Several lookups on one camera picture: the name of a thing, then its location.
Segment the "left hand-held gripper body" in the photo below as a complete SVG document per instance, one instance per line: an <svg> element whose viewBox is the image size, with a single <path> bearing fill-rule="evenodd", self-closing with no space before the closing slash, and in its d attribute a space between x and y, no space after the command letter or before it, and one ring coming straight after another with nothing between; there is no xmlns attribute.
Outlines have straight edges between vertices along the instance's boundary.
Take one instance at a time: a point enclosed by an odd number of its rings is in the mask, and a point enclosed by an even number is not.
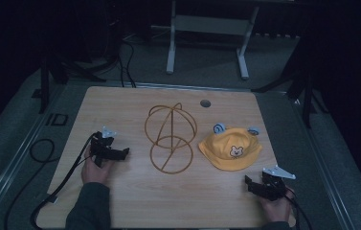
<svg viewBox="0 0 361 230"><path fill-rule="evenodd" d="M103 160L118 160L119 154L111 148L116 135L115 131L106 126L101 131L95 132L90 141L90 156L94 158L94 163L100 168Z"/></svg>

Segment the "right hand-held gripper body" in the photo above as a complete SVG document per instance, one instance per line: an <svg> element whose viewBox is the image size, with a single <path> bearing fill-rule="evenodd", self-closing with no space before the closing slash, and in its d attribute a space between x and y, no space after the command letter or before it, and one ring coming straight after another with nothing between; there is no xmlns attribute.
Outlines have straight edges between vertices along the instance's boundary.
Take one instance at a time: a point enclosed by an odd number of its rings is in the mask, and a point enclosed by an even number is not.
<svg viewBox="0 0 361 230"><path fill-rule="evenodd" d="M263 168L261 179L265 188L264 198L274 201L284 197L286 194L286 186L283 180L285 178L295 179L296 175L284 170L278 165L272 168Z"/></svg>

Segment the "person's right hand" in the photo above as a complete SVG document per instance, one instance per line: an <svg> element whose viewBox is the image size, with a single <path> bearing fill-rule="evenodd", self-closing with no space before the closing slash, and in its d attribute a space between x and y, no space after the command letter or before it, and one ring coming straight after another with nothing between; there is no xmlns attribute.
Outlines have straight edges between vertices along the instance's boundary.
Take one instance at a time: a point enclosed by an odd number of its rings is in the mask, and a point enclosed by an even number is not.
<svg viewBox="0 0 361 230"><path fill-rule="evenodd" d="M269 222L288 222L292 210L290 199L293 197L294 193L291 191L287 191L283 198L273 201L260 197L259 202L267 220Z"/></svg>

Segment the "person's left hand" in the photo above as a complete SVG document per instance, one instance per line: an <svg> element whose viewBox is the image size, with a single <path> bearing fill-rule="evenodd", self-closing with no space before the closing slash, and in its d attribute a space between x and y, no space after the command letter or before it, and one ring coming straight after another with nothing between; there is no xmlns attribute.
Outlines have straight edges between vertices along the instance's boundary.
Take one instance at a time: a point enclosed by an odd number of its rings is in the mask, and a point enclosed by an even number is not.
<svg viewBox="0 0 361 230"><path fill-rule="evenodd" d="M81 179L84 184L101 183L107 184L107 180L111 173L114 161L105 161L100 167L97 166L90 156L90 149L87 148L85 153L85 161L81 171Z"/></svg>

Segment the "yellow bear bucket hat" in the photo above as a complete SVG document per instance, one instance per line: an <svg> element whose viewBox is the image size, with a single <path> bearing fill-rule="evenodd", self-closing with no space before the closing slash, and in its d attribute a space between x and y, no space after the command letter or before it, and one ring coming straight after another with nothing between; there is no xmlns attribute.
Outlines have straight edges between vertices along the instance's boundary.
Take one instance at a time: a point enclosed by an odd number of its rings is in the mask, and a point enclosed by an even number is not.
<svg viewBox="0 0 361 230"><path fill-rule="evenodd" d="M262 151L258 137L247 128L223 124L216 124L198 148L214 167L228 172L250 167Z"/></svg>

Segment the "black tripod stand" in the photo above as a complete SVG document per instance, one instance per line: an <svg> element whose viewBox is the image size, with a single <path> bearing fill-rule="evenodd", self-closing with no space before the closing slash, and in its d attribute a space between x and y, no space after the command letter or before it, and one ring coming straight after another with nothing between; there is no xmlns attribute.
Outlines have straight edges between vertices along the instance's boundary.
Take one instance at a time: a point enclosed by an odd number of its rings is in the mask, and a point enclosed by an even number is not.
<svg viewBox="0 0 361 230"><path fill-rule="evenodd" d="M288 87L286 95L293 101L297 101L301 95L304 95L302 119L305 126L311 128L310 113L313 107L312 101L315 101L317 105L321 104L313 93L316 77L315 58L316 56L310 51L296 48L282 69L280 77L262 87L252 89L252 92L265 93L290 81L291 85Z"/></svg>
<svg viewBox="0 0 361 230"><path fill-rule="evenodd" d="M84 68L61 53L44 53L40 61L40 87L33 93L33 98L40 99L39 114L43 114L50 103L49 75L52 75L57 83L65 84L69 80L66 69L70 69L79 76L91 81L104 82L104 79L97 77L95 73L110 67L114 62L115 60L108 60L100 65Z"/></svg>

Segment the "metal floor rail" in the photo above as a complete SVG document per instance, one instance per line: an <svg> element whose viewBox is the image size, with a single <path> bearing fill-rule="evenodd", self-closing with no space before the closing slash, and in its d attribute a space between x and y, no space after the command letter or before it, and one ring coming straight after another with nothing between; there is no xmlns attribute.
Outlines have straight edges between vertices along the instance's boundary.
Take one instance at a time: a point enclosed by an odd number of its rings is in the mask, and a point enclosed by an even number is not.
<svg viewBox="0 0 361 230"><path fill-rule="evenodd" d="M16 95L0 116L0 203L59 96L60 90L53 92L44 112L39 113L35 106L40 99L23 100Z"/></svg>
<svg viewBox="0 0 361 230"><path fill-rule="evenodd" d="M326 140L322 141L316 134L317 128L321 128L322 126L313 125L312 123L306 124L304 115L305 103L301 99L292 99L291 102L295 108L296 115L303 121L305 135L309 140L312 152L314 153L315 165L321 176L331 207L338 219L341 229L354 230L354 225L350 218L347 206L344 203L339 188L333 178L333 173L336 173L339 170L339 167L330 167L327 164L328 151L331 150L333 153L336 153L336 150L328 143L328 141L331 141L331 138L327 137L325 131L322 131L322 137L326 137Z"/></svg>

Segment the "white metal table frame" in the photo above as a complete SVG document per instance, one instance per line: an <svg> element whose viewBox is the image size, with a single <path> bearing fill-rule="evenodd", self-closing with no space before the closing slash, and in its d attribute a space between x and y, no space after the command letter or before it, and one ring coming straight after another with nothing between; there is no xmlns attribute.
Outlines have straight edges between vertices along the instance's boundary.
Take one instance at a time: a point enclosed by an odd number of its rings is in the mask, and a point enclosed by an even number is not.
<svg viewBox="0 0 361 230"><path fill-rule="evenodd" d="M254 7L252 9L252 13L248 19L228 19L178 14L176 12L176 0L171 0L170 40L166 72L168 74L172 74L174 72L176 55L175 36L177 32L240 35L243 37L243 40L241 46L236 49L237 63L240 77L243 80L248 80L250 75L245 60L245 53L258 13L259 7Z"/></svg>

